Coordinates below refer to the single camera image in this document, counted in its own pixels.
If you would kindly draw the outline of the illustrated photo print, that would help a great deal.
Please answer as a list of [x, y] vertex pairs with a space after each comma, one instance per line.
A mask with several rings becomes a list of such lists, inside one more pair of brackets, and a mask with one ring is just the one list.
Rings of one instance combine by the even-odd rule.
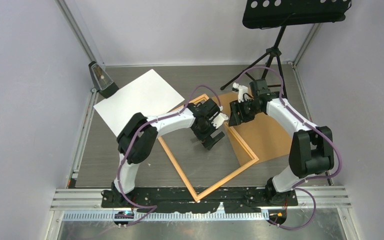
[[184, 102], [155, 70], [151, 69], [93, 107], [117, 137], [136, 113], [162, 115]]

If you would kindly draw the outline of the clear acrylic sheet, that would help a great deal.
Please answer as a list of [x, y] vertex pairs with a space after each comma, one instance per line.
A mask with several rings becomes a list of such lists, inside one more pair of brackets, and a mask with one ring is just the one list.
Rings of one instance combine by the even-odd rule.
[[[175, 155], [172, 153], [172, 151], [169, 149], [169, 146], [164, 141], [162, 137], [158, 137], [157, 140], [159, 141], [160, 145], [162, 146], [163, 150], [168, 156], [168, 159], [171, 161], [172, 165], [174, 166], [175, 170], [177, 171], [178, 175], [180, 176], [181, 180], [185, 184], [187, 190], [191, 194], [194, 201], [199, 202], [212, 192], [216, 191], [223, 185], [225, 185], [227, 182], [241, 174], [243, 171], [250, 168], [252, 165], [257, 163], [259, 159], [254, 154], [254, 152], [248, 147], [246, 143], [243, 142], [242, 137], [238, 135], [238, 133], [235, 131], [235, 129], [230, 130], [231, 134], [237, 139], [237, 141], [240, 143], [240, 145], [244, 148], [246, 153], [252, 158], [249, 162], [246, 164], [240, 166], [238, 169], [234, 170], [232, 173], [228, 174], [212, 186], [197, 192], [191, 182], [189, 181], [187, 175], [184, 172], [184, 169], [182, 168], [181, 163], [183, 160], [178, 161], [175, 157]], [[195, 172], [198, 170], [203, 170], [205, 167], [210, 167], [211, 170], [219, 169], [224, 166], [224, 164], [227, 162], [226, 159], [227, 153], [225, 150], [227, 147], [216, 147], [215, 151], [212, 150], [201, 150], [199, 147], [193, 147], [192, 150], [190, 150], [187, 153], [183, 153], [182, 156], [186, 156], [186, 159], [189, 161], [187, 164], [188, 167], [196, 167]]]

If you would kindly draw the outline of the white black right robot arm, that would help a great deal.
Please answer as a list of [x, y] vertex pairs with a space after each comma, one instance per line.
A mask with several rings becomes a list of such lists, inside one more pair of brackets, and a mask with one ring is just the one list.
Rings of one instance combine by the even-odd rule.
[[249, 86], [234, 83], [237, 99], [230, 102], [230, 127], [265, 114], [277, 121], [291, 136], [288, 166], [271, 177], [264, 188], [264, 200], [270, 205], [286, 202], [294, 187], [307, 177], [316, 177], [334, 168], [333, 133], [327, 126], [317, 126], [296, 111], [279, 91], [271, 91], [265, 79]]

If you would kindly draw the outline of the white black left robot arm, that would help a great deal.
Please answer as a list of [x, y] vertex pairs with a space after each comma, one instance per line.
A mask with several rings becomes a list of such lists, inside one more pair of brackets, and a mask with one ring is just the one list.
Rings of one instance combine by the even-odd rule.
[[208, 99], [190, 102], [178, 110], [156, 116], [135, 113], [116, 138], [119, 164], [111, 184], [115, 202], [121, 207], [128, 207], [133, 202], [132, 190], [139, 166], [151, 154], [157, 138], [177, 130], [191, 129], [204, 148], [211, 150], [224, 137], [222, 132], [212, 136], [229, 119], [222, 111], [221, 105]]

